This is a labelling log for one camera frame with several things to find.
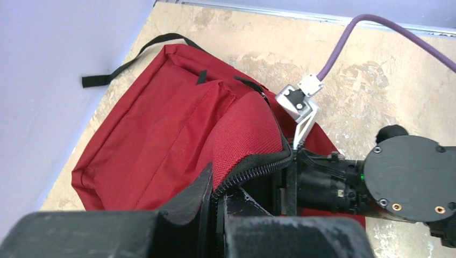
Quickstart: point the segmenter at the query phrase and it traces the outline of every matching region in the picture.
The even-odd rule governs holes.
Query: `black plastic part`
[[[265,175],[245,182],[242,188],[266,211],[273,214],[274,201],[276,200],[271,187],[273,175]]]
[[[374,257],[364,230],[347,218],[229,217],[225,234],[228,258]]]
[[[220,198],[217,205],[217,227],[215,232],[215,255],[216,257],[224,257],[225,255],[225,198]]]
[[[287,179],[286,184],[287,188],[285,190],[285,208],[287,216],[296,216],[297,215],[297,166],[296,162],[296,153],[294,153],[295,162],[285,170]]]
[[[224,203],[225,217],[272,216],[241,187],[230,189],[224,197]]]
[[[286,95],[287,99],[296,107],[297,104],[302,104],[304,109],[304,97],[305,94],[302,92],[301,89],[297,89],[294,91],[290,91],[288,95]]]
[[[443,153],[443,152],[446,151],[446,149],[445,149],[445,147],[437,146],[437,147],[436,147],[436,151],[437,151],[437,152],[440,152],[440,153]]]
[[[210,257],[212,166],[159,211],[39,212],[24,217],[0,257]]]
[[[287,170],[277,171],[272,176],[272,195],[273,195],[273,210],[274,216],[282,214],[282,192],[285,191],[287,182]]]
[[[448,247],[456,248],[456,214],[448,219],[445,225],[445,236],[448,241]]]
[[[0,257],[149,257],[158,212],[37,212],[21,219]]]
[[[453,212],[436,212],[456,199],[456,148],[439,152],[437,142],[418,136],[397,136],[378,144],[380,153],[370,152],[364,162],[366,188],[384,217],[407,221],[439,221]],[[393,205],[400,204],[400,210]]]
[[[297,179],[297,206],[316,210],[345,213],[356,213],[357,203],[355,183],[359,183],[356,161],[346,160],[330,162],[329,160],[314,160],[319,164],[346,171],[350,180],[341,181],[323,172],[314,170],[306,164],[299,169]]]
[[[388,125],[379,130],[375,142],[377,144],[396,136],[409,135],[407,130],[400,125]]]
[[[331,162],[338,162],[339,161],[339,153],[338,152],[332,152],[330,161]]]

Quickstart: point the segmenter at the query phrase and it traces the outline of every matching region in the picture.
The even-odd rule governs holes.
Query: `black zipper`
[[[291,155],[283,160],[273,162],[271,164],[266,164],[256,168],[252,168],[240,173],[237,173],[233,176],[228,176],[219,187],[211,195],[211,239],[216,239],[216,228],[217,228],[217,217],[218,217],[218,200],[223,197],[223,195],[232,187],[239,185],[242,182],[272,174],[276,171],[285,169],[288,167],[293,160],[293,152]],[[213,250],[215,257],[224,257],[224,254],[219,250],[218,244],[216,241],[211,243],[215,249]]]

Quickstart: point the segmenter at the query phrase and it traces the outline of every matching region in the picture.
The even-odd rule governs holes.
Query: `brass insert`
[[[443,208],[442,206],[437,206],[436,213],[440,213],[440,214],[445,213],[445,208]]]
[[[393,210],[400,211],[401,209],[402,209],[402,206],[399,203],[393,204]]]

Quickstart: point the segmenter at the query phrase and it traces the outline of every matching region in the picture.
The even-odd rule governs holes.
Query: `beige table surface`
[[[181,33],[209,53],[278,92],[305,73],[317,73],[344,27],[252,13],[157,3],[126,61],[155,36]],[[423,38],[456,60],[456,40]],[[42,210],[83,210],[70,186],[71,170],[119,97],[160,47],[114,80],[63,168]],[[357,28],[315,97],[330,139],[351,159],[363,159],[385,125],[456,145],[456,74],[393,32]],[[367,219],[378,257],[456,257],[422,224]]]

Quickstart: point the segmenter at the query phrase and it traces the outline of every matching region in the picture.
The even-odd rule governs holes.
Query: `black strap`
[[[123,70],[128,68],[131,64],[133,64],[139,57],[139,55],[148,47],[151,45],[161,43],[161,42],[166,42],[169,40],[174,40],[174,39],[183,39],[187,43],[187,45],[197,48],[201,51],[204,51],[202,48],[200,48],[196,43],[193,41],[189,40],[188,38],[177,34],[177,33],[168,33],[168,34],[163,34],[160,35],[153,40],[149,41],[149,43],[145,44],[144,47],[141,48],[139,51],[138,55],[131,61],[121,65],[119,68],[117,68],[112,74],[109,75],[95,75],[95,76],[86,76],[82,77],[82,87],[83,88],[88,88],[88,87],[95,87],[95,86],[103,86],[103,85],[108,85],[111,83],[114,78],[117,77]]]
[[[208,76],[208,71],[207,70],[202,70],[199,73],[198,81],[196,81],[196,85],[205,83],[207,76]]]
[[[252,88],[256,92],[258,92],[259,94],[261,94],[263,99],[265,99],[266,103],[268,103],[268,105],[270,106],[268,97],[266,97],[266,94],[264,93],[263,87],[259,86],[258,84],[254,83],[254,82],[252,82],[252,81],[250,81],[248,79],[245,79],[245,78],[241,78],[241,77],[238,77],[238,76],[235,76],[234,78],[236,80],[242,82],[243,84],[249,86],[250,88]]]

